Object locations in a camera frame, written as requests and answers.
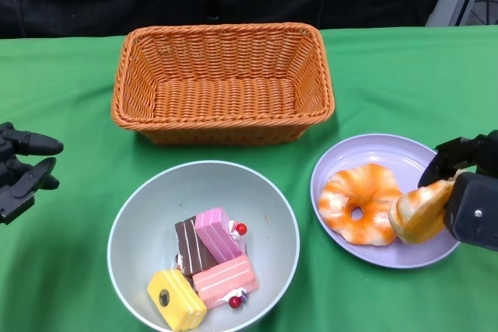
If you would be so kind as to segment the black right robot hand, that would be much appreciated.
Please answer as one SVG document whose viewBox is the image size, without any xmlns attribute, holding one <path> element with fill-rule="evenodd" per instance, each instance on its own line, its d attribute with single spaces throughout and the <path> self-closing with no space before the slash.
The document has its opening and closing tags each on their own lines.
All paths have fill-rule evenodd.
<svg viewBox="0 0 498 332">
<path fill-rule="evenodd" d="M 444 225 L 459 242 L 497 250 L 497 131 L 436 147 L 418 186 L 455 177 Z"/>
</svg>

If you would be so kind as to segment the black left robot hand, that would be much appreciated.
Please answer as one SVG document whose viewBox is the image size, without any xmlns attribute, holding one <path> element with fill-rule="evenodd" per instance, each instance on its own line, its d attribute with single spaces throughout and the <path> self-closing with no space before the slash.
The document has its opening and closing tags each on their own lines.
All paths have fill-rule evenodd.
<svg viewBox="0 0 498 332">
<path fill-rule="evenodd" d="M 63 149 L 57 139 L 1 124 L 1 223 L 8 225 L 31 208 L 39 189 L 59 187 L 51 173 Z"/>
</svg>

